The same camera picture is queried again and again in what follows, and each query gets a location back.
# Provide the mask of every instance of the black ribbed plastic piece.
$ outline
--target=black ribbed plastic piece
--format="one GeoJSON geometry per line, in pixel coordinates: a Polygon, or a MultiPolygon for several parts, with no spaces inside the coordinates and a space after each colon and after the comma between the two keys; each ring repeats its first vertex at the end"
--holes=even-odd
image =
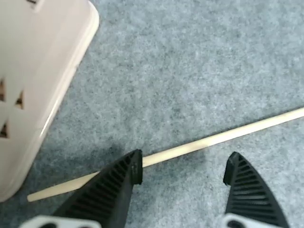
{"type": "Polygon", "coordinates": [[[231,186],[225,213],[289,227],[268,186],[252,165],[237,152],[233,152],[227,161],[224,183],[231,186]]]}
{"type": "Polygon", "coordinates": [[[54,216],[89,219],[102,228],[123,228],[133,185],[143,180],[142,151],[135,150],[108,165],[77,190],[54,216]]]}

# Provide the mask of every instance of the floor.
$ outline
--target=floor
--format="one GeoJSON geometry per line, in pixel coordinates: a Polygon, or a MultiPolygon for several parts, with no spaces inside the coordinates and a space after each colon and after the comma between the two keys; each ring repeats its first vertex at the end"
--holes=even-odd
{"type": "MultiPolygon", "coordinates": [[[[26,195],[133,149],[152,154],[304,105],[302,0],[94,0],[101,25],[0,226],[69,195],[26,195]]],[[[227,158],[244,155],[304,228],[304,119],[144,169],[126,228],[219,227],[227,158]]]]}

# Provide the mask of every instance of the beige plastic basket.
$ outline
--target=beige plastic basket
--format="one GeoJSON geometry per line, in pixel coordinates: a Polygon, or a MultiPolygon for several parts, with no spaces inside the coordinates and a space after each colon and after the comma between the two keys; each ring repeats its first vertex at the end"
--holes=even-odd
{"type": "Polygon", "coordinates": [[[0,2],[0,201],[23,183],[98,25],[88,0],[0,2]]]}

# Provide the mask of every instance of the wooden stick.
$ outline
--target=wooden stick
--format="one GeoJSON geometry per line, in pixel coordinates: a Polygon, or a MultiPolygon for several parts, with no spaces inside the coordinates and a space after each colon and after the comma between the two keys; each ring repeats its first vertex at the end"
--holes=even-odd
{"type": "MultiPolygon", "coordinates": [[[[222,143],[231,139],[238,138],[253,132],[263,130],[268,127],[272,127],[278,124],[282,124],[300,117],[304,117],[304,108],[300,108],[285,114],[281,114],[275,117],[271,117],[265,120],[258,121],[256,123],[251,123],[242,127],[235,128],[223,133],[219,133],[204,139],[200,139],[194,142],[184,144],[182,146],[174,147],[169,150],[165,150],[159,153],[155,153],[146,156],[142,159],[142,166],[147,167],[160,163],[162,161],[169,160],[171,158],[176,158],[181,155],[191,153],[197,150],[204,149],[206,147],[222,143]]],[[[93,178],[98,172],[70,180],[68,182],[38,191],[36,193],[28,195],[28,201],[41,200],[50,196],[59,195],[69,191],[73,191],[81,188],[85,183],[87,183],[91,178],[93,178]]]]}

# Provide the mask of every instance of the triangular hole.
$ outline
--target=triangular hole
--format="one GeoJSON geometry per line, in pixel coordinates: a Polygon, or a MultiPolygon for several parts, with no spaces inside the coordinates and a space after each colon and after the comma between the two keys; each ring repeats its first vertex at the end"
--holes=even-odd
{"type": "Polygon", "coordinates": [[[8,138],[9,134],[8,134],[8,125],[7,123],[5,123],[2,126],[1,132],[0,132],[0,138],[8,138]]]}
{"type": "Polygon", "coordinates": [[[0,101],[5,101],[4,79],[0,80],[0,101]]]}
{"type": "Polygon", "coordinates": [[[18,97],[15,106],[17,108],[23,109],[23,92],[20,93],[20,96],[18,97]]]}

